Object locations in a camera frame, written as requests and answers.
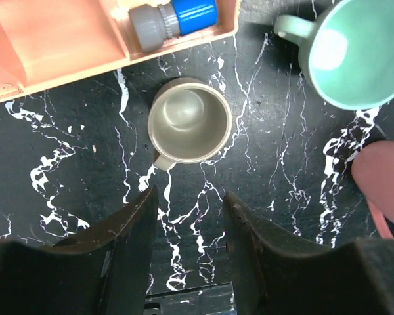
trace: gray mug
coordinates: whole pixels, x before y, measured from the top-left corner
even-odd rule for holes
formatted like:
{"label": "gray mug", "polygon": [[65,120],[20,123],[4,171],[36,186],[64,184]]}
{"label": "gray mug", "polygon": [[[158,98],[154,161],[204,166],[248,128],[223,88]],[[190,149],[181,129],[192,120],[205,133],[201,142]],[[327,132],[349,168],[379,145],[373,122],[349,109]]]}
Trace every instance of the gray mug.
{"label": "gray mug", "polygon": [[166,171],[205,161],[225,146],[231,130],[232,113],[220,92],[196,79],[174,79],[158,91],[149,113],[154,165]]}

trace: mint green mug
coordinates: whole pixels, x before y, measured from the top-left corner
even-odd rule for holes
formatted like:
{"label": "mint green mug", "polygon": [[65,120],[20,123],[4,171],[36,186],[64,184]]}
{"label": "mint green mug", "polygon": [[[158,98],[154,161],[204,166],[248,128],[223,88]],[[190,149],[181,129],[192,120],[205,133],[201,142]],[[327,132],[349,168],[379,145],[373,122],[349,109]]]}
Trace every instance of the mint green mug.
{"label": "mint green mug", "polygon": [[299,46],[305,78],[330,104],[365,110],[394,98],[394,0],[343,0],[314,22],[279,16],[274,32]]}

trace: mug rim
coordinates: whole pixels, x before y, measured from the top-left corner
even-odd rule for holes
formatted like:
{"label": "mug rim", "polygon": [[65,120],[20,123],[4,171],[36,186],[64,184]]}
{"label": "mug rim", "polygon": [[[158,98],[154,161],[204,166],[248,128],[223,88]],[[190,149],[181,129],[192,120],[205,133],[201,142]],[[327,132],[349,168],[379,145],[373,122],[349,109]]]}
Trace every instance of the mug rim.
{"label": "mug rim", "polygon": [[[205,92],[208,92],[209,94],[213,95],[219,103],[222,105],[225,114],[226,114],[226,119],[227,119],[227,126],[226,130],[223,134],[222,140],[217,144],[216,148],[211,150],[210,152],[194,157],[192,159],[182,159],[176,156],[173,156],[172,154],[169,154],[166,152],[158,143],[158,141],[154,137],[154,126],[153,126],[153,121],[154,121],[154,116],[155,116],[155,106],[160,106],[161,104],[164,103],[164,101],[170,97],[173,93],[176,93],[177,91],[182,91],[186,89],[200,89]],[[189,78],[189,77],[180,77],[178,79],[171,80],[167,84],[165,84],[157,93],[154,98],[154,101],[152,103],[152,107],[149,112],[149,118],[148,118],[148,134],[150,137],[150,141],[155,148],[156,151],[159,152],[159,154],[172,162],[177,162],[177,163],[182,163],[182,164],[193,164],[193,163],[198,163],[205,161],[211,157],[213,157],[218,151],[220,151],[226,144],[226,142],[229,139],[230,133],[232,132],[232,112],[230,110],[230,106],[226,98],[216,89],[213,87],[210,87],[209,85],[203,83],[200,80]]]}
{"label": "mug rim", "polygon": [[352,1],[360,1],[360,0],[343,0],[339,3],[337,3],[336,5],[334,5],[332,7],[332,10],[329,13],[327,13],[327,15],[324,17],[324,20],[321,22],[320,26],[316,28],[314,39],[312,40],[312,43],[309,46],[308,73],[309,73],[310,81],[311,81],[313,87],[315,88],[315,90],[317,91],[317,93],[329,104],[336,106],[338,108],[341,108],[343,110],[370,110],[372,108],[382,106],[385,103],[390,102],[394,98],[394,93],[391,96],[389,96],[381,101],[375,102],[373,104],[347,105],[347,104],[338,102],[338,101],[328,97],[328,95],[326,95],[324,93],[324,91],[320,88],[319,84],[317,83],[317,80],[315,79],[315,76],[311,75],[312,48],[317,41],[317,33],[320,30],[322,30],[323,28],[325,28],[325,25],[330,21],[331,18],[333,18],[337,14],[337,12],[341,9],[342,6],[348,4],[349,2],[352,2]]}

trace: orange plastic tray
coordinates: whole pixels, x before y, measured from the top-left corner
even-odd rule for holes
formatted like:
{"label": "orange plastic tray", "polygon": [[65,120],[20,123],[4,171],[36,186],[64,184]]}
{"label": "orange plastic tray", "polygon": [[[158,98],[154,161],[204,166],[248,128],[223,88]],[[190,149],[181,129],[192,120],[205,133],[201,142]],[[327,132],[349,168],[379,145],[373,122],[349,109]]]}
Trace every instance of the orange plastic tray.
{"label": "orange plastic tray", "polygon": [[141,51],[128,10],[145,0],[0,0],[0,102],[215,41],[238,30],[240,0],[215,26]]}

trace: pink handle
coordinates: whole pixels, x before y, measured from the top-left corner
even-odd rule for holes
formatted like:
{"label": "pink handle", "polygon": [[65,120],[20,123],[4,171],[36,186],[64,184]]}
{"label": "pink handle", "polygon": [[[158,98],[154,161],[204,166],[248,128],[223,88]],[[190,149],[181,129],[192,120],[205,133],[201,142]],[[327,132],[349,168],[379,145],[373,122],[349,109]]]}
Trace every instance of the pink handle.
{"label": "pink handle", "polygon": [[380,236],[382,238],[394,238],[383,213],[369,200],[366,202],[368,203],[370,214],[372,215],[372,219],[374,220],[376,229],[378,230],[378,233],[380,233]]}

